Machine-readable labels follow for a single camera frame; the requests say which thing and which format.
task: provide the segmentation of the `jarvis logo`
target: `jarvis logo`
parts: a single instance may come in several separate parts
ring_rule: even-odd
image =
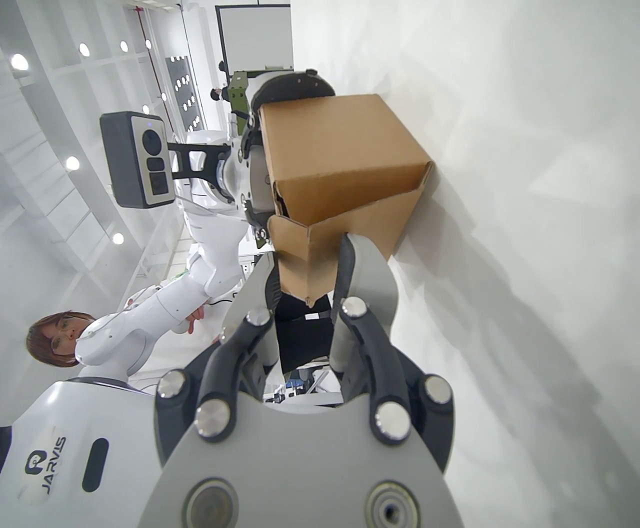
[[[47,452],[35,450],[31,451],[29,458],[27,459],[27,465],[24,467],[24,472],[27,475],[40,475],[42,473],[42,464],[47,459]]]
[[[65,436],[59,436],[56,440],[56,445],[51,450],[51,456],[48,456],[48,453],[41,449],[31,451],[24,467],[24,472],[27,475],[40,475],[44,471],[41,486],[47,491],[47,495],[51,493],[53,479],[58,474],[57,466],[60,463],[60,455],[66,441],[67,438]]]

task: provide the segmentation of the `woman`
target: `woman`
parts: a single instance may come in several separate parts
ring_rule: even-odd
[[[152,286],[129,299],[125,309],[138,306],[161,286]],[[331,305],[327,296],[312,308],[292,296],[283,294],[275,311],[275,325],[280,347],[282,371],[290,372],[305,363],[328,356],[333,338],[333,325],[328,317]],[[317,314],[307,319],[310,314]],[[198,308],[173,329],[174,333],[193,333],[193,324],[204,318],[204,307]],[[55,367],[73,367],[76,360],[76,339],[95,318],[82,312],[61,312],[43,317],[28,331],[26,346],[38,361]]]
[[[204,317],[200,307],[187,317],[188,333],[193,333],[193,322]],[[43,317],[33,323],[27,332],[26,347],[34,359],[54,367],[75,367],[76,340],[86,327],[95,321],[93,316],[82,312],[60,312]],[[184,324],[178,325],[176,333],[184,333]]]

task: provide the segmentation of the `brown cardboard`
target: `brown cardboard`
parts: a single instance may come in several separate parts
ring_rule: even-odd
[[[433,162],[377,95],[267,104],[260,122],[282,290],[311,306],[333,289],[343,233],[392,255]]]

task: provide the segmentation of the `white floor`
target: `white floor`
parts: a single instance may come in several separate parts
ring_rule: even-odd
[[[638,3],[291,4],[295,67],[438,164],[393,340],[453,385],[466,526],[639,526]]]

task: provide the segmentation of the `robot body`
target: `robot body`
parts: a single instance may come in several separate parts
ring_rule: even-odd
[[[153,397],[124,385],[49,387],[12,426],[2,525],[136,526],[161,473],[153,408]]]

